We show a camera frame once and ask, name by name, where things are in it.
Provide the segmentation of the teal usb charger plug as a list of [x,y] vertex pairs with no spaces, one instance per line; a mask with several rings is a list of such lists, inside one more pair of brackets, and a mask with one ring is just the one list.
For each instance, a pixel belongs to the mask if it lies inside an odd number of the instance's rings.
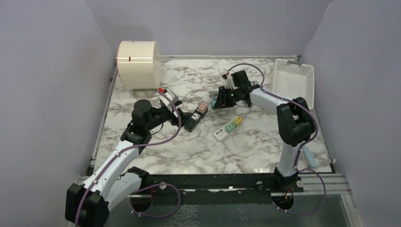
[[210,107],[211,107],[211,109],[219,109],[219,107],[217,106],[217,100],[216,99],[211,101]]

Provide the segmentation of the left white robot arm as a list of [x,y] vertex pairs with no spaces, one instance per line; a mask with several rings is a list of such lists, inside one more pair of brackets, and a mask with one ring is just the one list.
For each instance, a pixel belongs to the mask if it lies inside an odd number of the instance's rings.
[[183,112],[180,100],[160,97],[160,107],[153,107],[141,99],[134,104],[131,121],[121,135],[121,140],[109,158],[82,184],[72,184],[66,194],[65,219],[78,227],[102,227],[111,211],[126,196],[148,190],[148,173],[141,169],[124,173],[124,169],[136,159],[150,143],[151,130],[165,122],[178,129],[189,119]]

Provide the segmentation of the black power strip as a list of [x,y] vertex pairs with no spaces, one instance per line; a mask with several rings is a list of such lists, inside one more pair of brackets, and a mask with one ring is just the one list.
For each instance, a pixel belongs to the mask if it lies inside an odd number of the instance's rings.
[[196,109],[192,113],[192,117],[190,118],[190,120],[184,125],[184,129],[188,132],[192,132],[196,128],[196,126],[200,123],[200,121],[204,118],[207,112],[208,110],[204,114],[201,114]]

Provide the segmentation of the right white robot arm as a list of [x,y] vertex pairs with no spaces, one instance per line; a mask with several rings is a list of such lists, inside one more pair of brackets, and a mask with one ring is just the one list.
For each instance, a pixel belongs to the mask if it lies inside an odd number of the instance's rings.
[[289,99],[267,91],[261,84],[252,83],[244,70],[222,75],[226,82],[218,88],[213,109],[231,108],[239,101],[249,107],[257,106],[277,116],[283,148],[279,164],[274,169],[273,187],[285,192],[298,176],[298,160],[304,146],[317,134],[317,122],[304,98]]

